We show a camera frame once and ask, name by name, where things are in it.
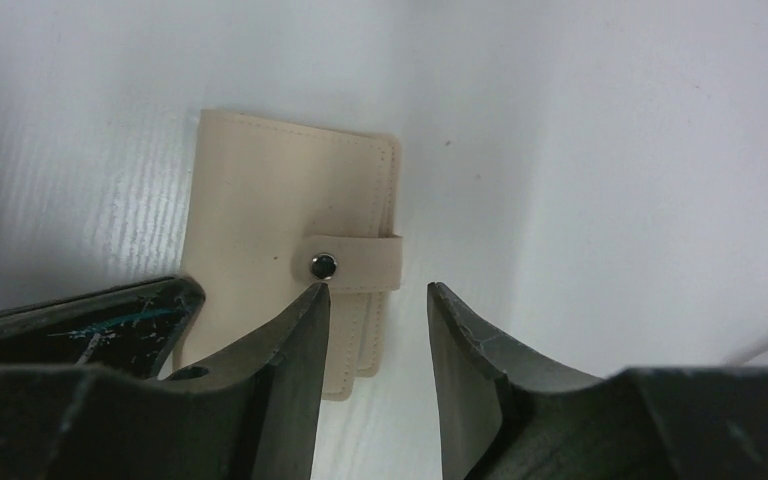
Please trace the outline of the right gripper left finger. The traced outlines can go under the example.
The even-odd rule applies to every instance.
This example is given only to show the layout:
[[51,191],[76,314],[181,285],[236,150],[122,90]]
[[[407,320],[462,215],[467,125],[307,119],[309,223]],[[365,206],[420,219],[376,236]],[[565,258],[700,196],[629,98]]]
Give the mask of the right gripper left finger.
[[175,371],[184,396],[168,479],[308,479],[329,342],[330,296],[307,288],[274,319]]

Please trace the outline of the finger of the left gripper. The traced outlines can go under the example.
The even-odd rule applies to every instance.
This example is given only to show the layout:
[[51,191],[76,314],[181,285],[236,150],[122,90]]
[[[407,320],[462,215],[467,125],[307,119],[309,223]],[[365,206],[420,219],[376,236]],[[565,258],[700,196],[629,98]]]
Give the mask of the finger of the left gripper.
[[167,276],[0,311],[0,364],[100,364],[157,376],[206,300]]

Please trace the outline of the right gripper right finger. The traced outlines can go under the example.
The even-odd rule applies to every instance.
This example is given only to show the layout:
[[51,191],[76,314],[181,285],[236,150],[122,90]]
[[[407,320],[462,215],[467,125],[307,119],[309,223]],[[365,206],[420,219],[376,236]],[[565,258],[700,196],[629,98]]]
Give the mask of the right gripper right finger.
[[494,326],[442,282],[427,287],[427,315],[446,479],[479,479],[499,463],[533,422],[534,395],[600,381]]

